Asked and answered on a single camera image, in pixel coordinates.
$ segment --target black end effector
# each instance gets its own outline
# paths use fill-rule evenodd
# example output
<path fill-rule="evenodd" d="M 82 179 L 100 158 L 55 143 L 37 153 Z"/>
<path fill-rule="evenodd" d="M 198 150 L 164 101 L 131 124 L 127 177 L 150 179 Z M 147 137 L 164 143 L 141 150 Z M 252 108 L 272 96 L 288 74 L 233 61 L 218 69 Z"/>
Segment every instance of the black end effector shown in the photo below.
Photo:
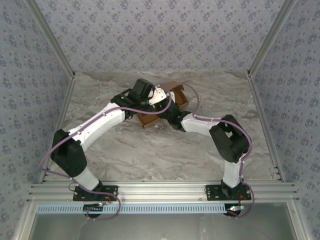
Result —
<path fill-rule="evenodd" d="M 241 127 L 232 115 L 226 115 L 222 120 Z M 209 132 L 220 155 L 230 163 L 237 163 L 239 158 L 249 150 L 249 142 L 246 136 L 232 125 L 220 122 L 213 126 Z"/>
<path fill-rule="evenodd" d="M 158 112 L 163 110 L 168 105 L 168 103 L 169 103 L 168 98 L 157 103 L 155 105 L 156 111 Z M 180 111 L 178 105 L 174 103 L 174 101 L 171 101 L 169 108 L 165 112 L 158 114 L 158 116 L 161 119 L 166 119 L 169 122 L 169 124 L 173 127 L 174 130 L 180 130 L 185 132 L 184 128 L 181 125 L 181 121 L 184 119 L 186 115 L 190 113 L 191 113 L 190 111 Z"/>
<path fill-rule="evenodd" d="M 62 129 L 58 130 L 54 134 L 52 147 L 68 136 L 69 133 Z M 87 166 L 87 159 L 80 141 L 75 141 L 73 138 L 54 150 L 51 153 L 51 159 L 71 178 L 78 176 Z"/>
<path fill-rule="evenodd" d="M 114 96 L 111 99 L 111 103 L 115 103 L 120 107 L 127 107 L 147 112 L 152 112 L 154 109 L 151 105 L 149 105 L 149 93 L 151 90 L 155 90 L 155 86 L 143 79 L 139 78 L 133 88 L 129 88 L 122 93 Z M 132 116 L 136 114 L 133 111 L 125 111 L 125 119 L 130 119 Z"/>

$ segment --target marble floor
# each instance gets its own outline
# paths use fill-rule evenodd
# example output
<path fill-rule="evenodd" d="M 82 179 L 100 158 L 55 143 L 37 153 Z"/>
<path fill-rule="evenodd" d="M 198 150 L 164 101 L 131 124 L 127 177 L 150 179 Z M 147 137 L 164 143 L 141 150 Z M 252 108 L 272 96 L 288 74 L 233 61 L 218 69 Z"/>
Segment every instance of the marble floor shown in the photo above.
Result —
<path fill-rule="evenodd" d="M 63 129 L 74 128 L 94 116 L 110 99 L 132 88 L 138 78 L 155 85 L 190 81 L 200 96 L 198 115 L 220 118 L 233 115 L 253 141 L 244 167 L 245 180 L 276 179 L 257 109 L 244 74 L 222 71 L 159 71 L 76 73 Z M 185 89 L 187 111 L 197 103 Z M 137 116 L 113 127 L 85 152 L 88 166 L 100 180 L 220 180 L 224 160 L 212 139 L 175 131 L 166 120 L 143 129 Z M 52 170 L 61 172 L 55 163 Z M 46 179 L 60 179 L 48 175 Z"/>

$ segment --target enclosure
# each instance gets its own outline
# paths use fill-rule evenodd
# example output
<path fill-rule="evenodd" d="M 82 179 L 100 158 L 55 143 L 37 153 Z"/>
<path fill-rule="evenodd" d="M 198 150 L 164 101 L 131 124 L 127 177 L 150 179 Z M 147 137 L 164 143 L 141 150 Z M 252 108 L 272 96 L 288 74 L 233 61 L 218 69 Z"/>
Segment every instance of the enclosure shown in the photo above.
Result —
<path fill-rule="evenodd" d="M 1 238 L 320 239 L 318 1 L 0 4 Z M 58 129 L 83 124 L 139 78 L 188 83 L 197 115 L 232 115 L 247 131 L 246 219 L 209 210 L 230 203 L 204 191 L 225 170 L 212 139 L 164 119 L 143 128 L 135 115 L 85 151 L 92 173 L 118 186 L 122 210 L 108 229 L 77 210 L 85 202 L 73 201 L 69 179 L 39 171 Z M 197 97 L 183 92 L 192 112 Z M 43 166 L 63 173 L 49 158 Z"/>

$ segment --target wall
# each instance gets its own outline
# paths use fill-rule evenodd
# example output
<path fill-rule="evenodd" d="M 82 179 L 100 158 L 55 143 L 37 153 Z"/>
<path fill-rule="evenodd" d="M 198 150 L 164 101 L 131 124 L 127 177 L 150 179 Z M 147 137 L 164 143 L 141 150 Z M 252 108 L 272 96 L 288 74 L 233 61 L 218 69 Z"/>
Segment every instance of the wall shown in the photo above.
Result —
<path fill-rule="evenodd" d="M 74 71 L 246 70 L 283 0 L 36 0 Z"/>
<path fill-rule="evenodd" d="M 299 0 L 254 77 L 286 179 L 320 239 L 320 2 Z"/>
<path fill-rule="evenodd" d="M 23 0 L 1 0 L 0 9 L 0 239 L 9 240 L 69 78 Z"/>

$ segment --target brown cardboard box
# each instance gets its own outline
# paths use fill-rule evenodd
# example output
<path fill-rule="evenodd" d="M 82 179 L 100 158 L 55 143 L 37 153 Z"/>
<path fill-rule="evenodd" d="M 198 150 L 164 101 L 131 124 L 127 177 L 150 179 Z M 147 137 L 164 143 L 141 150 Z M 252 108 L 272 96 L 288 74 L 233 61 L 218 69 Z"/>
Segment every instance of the brown cardboard box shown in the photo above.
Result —
<path fill-rule="evenodd" d="M 170 81 L 166 84 L 161 85 L 161 87 L 169 89 L 172 86 L 177 84 L 178 82 L 176 81 Z M 171 91 L 174 92 L 175 103 L 178 104 L 180 110 L 188 106 L 188 103 L 189 103 L 183 90 L 185 90 L 183 85 L 180 85 L 171 89 Z M 161 120 L 157 115 L 143 115 L 141 113 L 137 113 L 136 115 L 139 118 L 140 122 L 142 123 L 142 126 L 144 129 L 153 126 L 154 124 L 156 124 Z"/>

